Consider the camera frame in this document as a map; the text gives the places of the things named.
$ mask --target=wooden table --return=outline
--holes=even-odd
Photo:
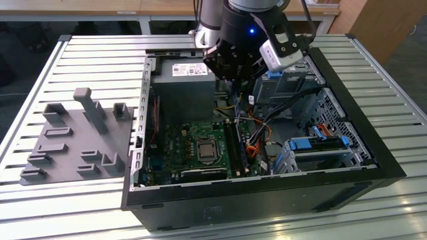
[[[306,21],[301,0],[291,0],[285,10],[290,21]],[[320,21],[320,34],[330,30],[338,8],[310,8]],[[0,21],[139,21],[145,35],[150,21],[193,21],[193,0],[0,0]]]
[[[0,21],[138,21],[142,0],[0,0]]]

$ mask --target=desk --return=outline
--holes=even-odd
[[[162,38],[177,48],[195,47],[187,35]],[[75,36],[58,43],[0,144],[3,240],[397,240],[426,236],[427,117],[360,41],[345,35],[320,36],[314,46],[324,51],[408,174],[394,185],[374,190],[334,211],[165,232],[149,232],[134,214],[121,210],[123,177],[19,185],[46,122],[41,114],[46,101],[61,102],[67,109],[82,108],[73,101],[74,90],[91,87],[93,98],[105,108],[125,102],[138,114],[145,49],[153,44],[158,48],[159,41],[158,36],[122,35]]]
[[[306,21],[301,0],[285,10],[291,21]],[[321,21],[320,34],[328,34],[338,8],[310,8]],[[139,21],[143,34],[151,34],[151,21],[194,21],[193,0],[0,0],[0,21]]]
[[[142,0],[0,0],[0,21],[138,21]]]

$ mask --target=yellow wire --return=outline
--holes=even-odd
[[[229,109],[233,109],[233,108],[235,108],[235,105],[214,107],[215,110],[229,110]]]

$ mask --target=green motherboard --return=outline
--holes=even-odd
[[[171,184],[175,175],[191,170],[227,169],[227,178],[237,177],[230,159],[230,148],[234,144],[227,141],[226,124],[219,121],[166,126],[163,154],[150,160],[149,179],[153,184]],[[246,121],[239,124],[239,131],[242,140],[246,141],[251,136]],[[255,176],[259,166],[249,169],[250,175]]]

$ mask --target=sticker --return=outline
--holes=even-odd
[[[249,96],[249,104],[255,104],[255,97],[253,95]]]
[[[118,11],[118,14],[137,14],[137,11]]]
[[[205,63],[174,64],[173,76],[203,76],[209,75],[209,67]]]
[[[269,166],[265,161],[261,161],[261,167],[267,171]]]

